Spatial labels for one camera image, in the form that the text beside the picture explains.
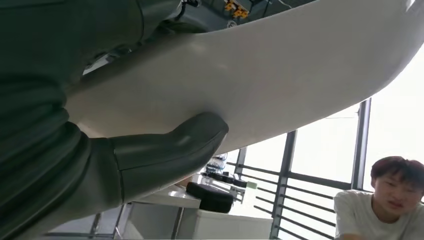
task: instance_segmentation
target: white robot shell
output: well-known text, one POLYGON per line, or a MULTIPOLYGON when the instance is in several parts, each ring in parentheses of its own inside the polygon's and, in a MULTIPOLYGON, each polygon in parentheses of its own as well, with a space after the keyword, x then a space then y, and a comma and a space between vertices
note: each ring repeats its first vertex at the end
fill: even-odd
POLYGON ((424 42, 424 0, 319 0, 156 42, 87 74, 68 98, 90 137, 165 133, 204 111, 218 153, 295 130, 388 85, 424 42))

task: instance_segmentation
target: black metal bar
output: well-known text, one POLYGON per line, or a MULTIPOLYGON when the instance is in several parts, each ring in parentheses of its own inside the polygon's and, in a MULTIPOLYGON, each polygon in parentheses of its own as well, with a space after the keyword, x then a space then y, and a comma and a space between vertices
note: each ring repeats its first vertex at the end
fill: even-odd
POLYGON ((265 203, 274 204, 274 202, 273 202, 273 201, 270 201, 270 200, 265 199, 265 198, 260 197, 260 196, 257 196, 257 197, 256 197, 256 199, 259 199, 259 200, 261 200, 261 201, 264 201, 265 203))
POLYGON ((122 204, 122 206, 120 206, 118 218, 116 219, 115 228, 113 229, 113 233, 112 233, 113 239, 115 239, 116 234, 119 231, 119 223, 122 218, 122 214, 124 214, 125 206, 126 204, 122 204))
POLYGON ((365 161, 367 156, 368 130, 370 128, 371 98, 360 103, 356 133, 355 156, 352 170, 352 189, 364 187, 365 161))
POLYGON ((179 207, 176 213, 175 223, 173 225, 171 239, 177 239, 178 232, 180 231, 181 220, 183 219, 184 207, 179 207))
POLYGON ((247 175, 247 174, 244 174, 244 173, 240 173, 240 175, 244 176, 246 178, 256 179, 256 180, 259 180, 259 181, 262 181, 262 182, 265 182, 265 183, 278 185, 278 183, 275 182, 275 181, 266 180, 266 179, 263 179, 263 178, 260 178, 260 177, 251 176, 251 175, 247 175))
POLYGON ((100 219, 102 219, 102 214, 101 213, 97 213, 94 216, 94 220, 93 220, 93 223, 92 223, 91 229, 90 229, 90 234, 92 234, 92 235, 97 234, 97 230, 99 229, 100 219))
POLYGON ((279 229, 279 230, 281 230, 281 231, 285 232, 285 233, 288 233, 288 234, 292 235, 292 236, 293 236, 293 237, 295 237, 295 238, 300 239, 300 240, 309 240, 309 239, 304 238, 303 236, 297 235, 296 233, 294 233, 294 232, 292 232, 292 231, 289 231, 289 230, 287 230, 287 229, 285 229, 285 228, 283 228, 283 227, 280 227, 280 226, 275 226, 275 227, 276 227, 277 229, 279 229))
POLYGON ((336 188, 336 189, 341 189, 341 190, 350 190, 351 189, 350 183, 320 178, 320 177, 316 177, 316 176, 309 176, 309 175, 304 175, 304 174, 300 174, 300 173, 289 172, 288 177, 290 179, 296 179, 296 180, 300 180, 300 181, 304 181, 304 182, 308 182, 308 183, 312 183, 312 184, 323 185, 323 186, 327 186, 327 187, 330 187, 330 188, 336 188))
POLYGON ((272 211, 268 211, 268 210, 266 210, 266 209, 264 209, 264 208, 262 208, 262 207, 260 207, 260 206, 256 206, 256 205, 254 205, 253 206, 255 209, 259 209, 259 210, 261 210, 261 211, 263 211, 263 212, 265 212, 265 213, 267 213, 267 214, 270 214, 270 215, 272 215, 273 214, 273 212, 272 211))
POLYGON ((277 176, 280 175, 280 173, 276 172, 276 171, 270 171, 270 170, 266 170, 266 169, 262 169, 262 168, 253 167, 253 166, 247 166, 247 165, 244 165, 244 164, 240 164, 239 167, 243 168, 243 169, 254 170, 254 171, 265 173, 265 174, 270 174, 270 175, 277 175, 277 176))
MULTIPOLYGON (((289 180, 288 174, 292 167, 293 154, 295 152, 297 130, 287 133, 285 139, 284 153, 282 155, 281 168, 278 177, 278 187, 275 193, 274 207, 272 209, 272 226, 279 226, 281 219, 277 215, 281 215, 283 212, 284 195, 286 194, 287 181, 289 180)), ((278 229, 271 227, 269 238, 272 236, 278 236, 278 229)))
POLYGON ((286 199, 290 199, 290 200, 296 201, 296 202, 301 203, 301 204, 306 204, 306 205, 309 205, 311 207, 321 209, 321 210, 324 210, 324 211, 327 211, 327 212, 330 212, 330 213, 336 213, 336 212, 334 212, 333 209, 330 209, 330 208, 327 208, 327 207, 324 207, 324 206, 320 206, 320 205, 316 205, 316 204, 310 203, 308 201, 300 200, 300 199, 295 198, 295 197, 287 196, 287 195, 284 195, 284 194, 282 194, 282 195, 286 199))
POLYGON ((277 194, 275 191, 270 191, 270 190, 265 189, 265 188, 262 188, 262 187, 258 187, 257 189, 258 189, 259 191, 263 191, 263 192, 266 192, 266 193, 269 193, 269 194, 274 194, 274 195, 276 195, 276 194, 277 194))
POLYGON ((279 217, 280 217, 281 219, 283 219, 283 220, 286 220, 286 221, 287 221, 287 222, 289 222, 289 223, 292 223, 292 224, 297 225, 297 226, 299 226, 299 227, 301 227, 301 228, 304 228, 304 229, 306 229, 306 230, 309 230, 309 231, 311 231, 311 232, 313 232, 313 233, 316 233, 316 234, 318 234, 318 235, 321 235, 321 236, 323 236, 323 237, 325 237, 325 238, 327 238, 327 239, 334 240, 334 237, 333 237, 333 236, 330 236, 330 235, 325 234, 325 233, 323 233, 323 232, 321 232, 321 231, 318 231, 318 230, 316 230, 316 229, 313 229, 312 227, 309 227, 309 226, 303 225, 302 223, 297 222, 297 221, 295 221, 295 220, 291 220, 290 218, 287 218, 287 217, 285 217, 285 216, 279 216, 279 217))
POLYGON ((107 233, 82 233, 82 232, 47 232, 43 234, 46 237, 74 237, 74 238, 109 238, 112 239, 112 234, 107 233))
POLYGON ((234 169, 234 174, 241 174, 243 172, 243 168, 240 165, 245 164, 246 153, 248 151, 248 147, 242 147, 238 151, 237 162, 234 169))
POLYGON ((288 206, 284 206, 283 208, 286 209, 286 210, 292 211, 293 213, 297 213, 297 214, 303 215, 305 217, 308 217, 310 219, 316 220, 316 221, 321 222, 323 224, 327 224, 327 225, 330 225, 332 227, 335 227, 336 226, 336 224, 333 223, 333 222, 324 220, 324 219, 319 218, 319 217, 316 217, 316 216, 312 216, 310 214, 304 213, 303 211, 299 211, 299 210, 296 210, 296 209, 291 208, 291 207, 288 207, 288 206))
POLYGON ((298 187, 295 187, 295 186, 290 186, 290 185, 287 185, 287 184, 284 184, 284 187, 286 187, 288 189, 293 189, 293 190, 296 190, 296 191, 299 191, 299 192, 303 192, 303 193, 307 193, 307 194, 312 194, 312 195, 315 195, 315 196, 318 196, 318 197, 321 197, 321 198, 333 200, 333 197, 332 196, 328 196, 328 195, 325 195, 325 194, 322 194, 322 193, 305 190, 305 189, 298 188, 298 187))

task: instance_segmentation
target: green object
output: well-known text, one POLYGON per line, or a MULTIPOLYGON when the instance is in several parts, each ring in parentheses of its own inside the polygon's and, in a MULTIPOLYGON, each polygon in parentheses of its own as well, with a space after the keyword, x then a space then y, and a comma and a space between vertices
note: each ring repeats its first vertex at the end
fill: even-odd
POLYGON ((65 88, 136 44, 180 0, 0 0, 0 240, 33 239, 203 167, 228 132, 213 113, 167 134, 88 138, 65 88))
POLYGON ((255 183, 255 182, 248 181, 248 182, 247 182, 247 188, 250 188, 250 189, 257 189, 257 188, 258 188, 258 184, 257 184, 257 183, 255 183))

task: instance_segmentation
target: humanoid robot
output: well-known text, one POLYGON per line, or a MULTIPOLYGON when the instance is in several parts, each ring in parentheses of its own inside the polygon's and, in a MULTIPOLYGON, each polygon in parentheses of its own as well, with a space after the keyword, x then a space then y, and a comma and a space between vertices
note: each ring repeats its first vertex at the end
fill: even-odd
POLYGON ((424 0, 319 0, 167 39, 80 82, 105 53, 148 42, 179 5, 0 0, 0 240, 115 208, 215 152, 359 103, 424 42, 424 0))
POLYGON ((167 134, 88 138, 65 88, 96 57, 145 40, 180 0, 0 1, 0 239, 31 239, 202 168, 227 124, 199 113, 167 134))

